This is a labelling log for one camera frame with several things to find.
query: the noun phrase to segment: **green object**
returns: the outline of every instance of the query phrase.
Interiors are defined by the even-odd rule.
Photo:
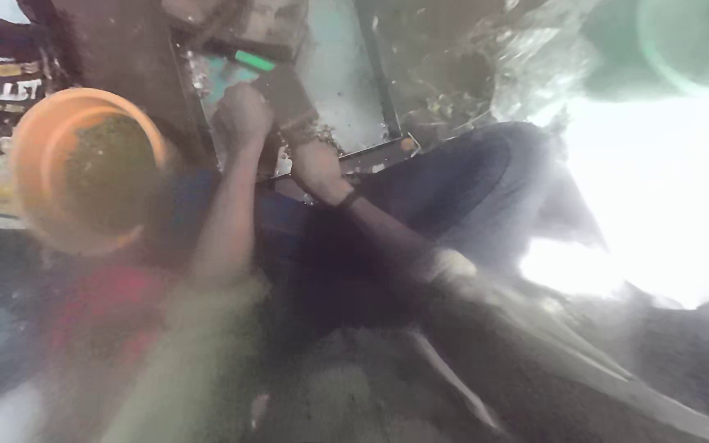
[[[275,63],[272,63],[270,60],[252,55],[244,50],[238,50],[237,53],[234,54],[234,59],[248,66],[253,66],[256,69],[261,69],[262,71],[272,71],[275,68]]]
[[[640,0],[639,45],[679,90],[709,94],[709,0]]]

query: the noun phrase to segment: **orange bucket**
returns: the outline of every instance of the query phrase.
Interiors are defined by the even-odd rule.
[[[143,226],[101,233],[62,204],[68,196],[65,163],[77,147],[77,131],[116,115],[138,122],[158,170],[168,170],[177,158],[172,145],[137,106],[107,91],[82,87],[57,92],[33,106],[16,126],[10,163],[16,205],[34,234],[49,246],[69,254],[99,256],[141,237]]]

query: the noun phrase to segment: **person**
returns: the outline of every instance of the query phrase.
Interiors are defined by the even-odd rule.
[[[327,208],[303,219],[309,238],[292,256],[305,260],[295,275],[311,284],[288,292],[328,300],[324,309],[319,297],[294,302],[334,317],[327,326],[378,310],[388,300],[368,297],[357,277],[373,271],[409,320],[316,337],[282,363],[271,359],[280,334],[266,321],[275,318],[266,308],[271,266],[255,266],[254,186],[272,111],[246,84],[229,88],[222,105],[233,133],[222,183],[188,276],[166,301],[167,332],[100,441],[702,441],[694,435],[709,433],[707,418],[644,389],[505,283],[553,174],[551,142],[530,125],[471,132],[359,186],[344,180],[331,147],[297,147],[293,176]],[[366,265],[342,266],[362,258]],[[315,274],[298,271],[314,264]],[[370,300],[346,300],[358,296]]]

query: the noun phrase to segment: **forearm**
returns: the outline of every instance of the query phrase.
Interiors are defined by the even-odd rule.
[[[346,214],[369,237],[389,267],[404,275],[413,274],[414,267],[432,253],[431,241],[363,197],[357,198]]]
[[[193,258],[190,274],[197,282],[226,282],[247,273],[252,264],[254,188],[261,146],[247,146],[235,153],[227,162]]]

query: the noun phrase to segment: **fist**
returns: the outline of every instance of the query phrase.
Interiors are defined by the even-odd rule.
[[[291,154],[291,176],[312,196],[332,206],[341,203],[354,188],[344,180],[336,150],[313,141]]]
[[[217,107],[232,145],[264,146],[272,128],[272,107],[255,87],[238,83],[226,88]]]

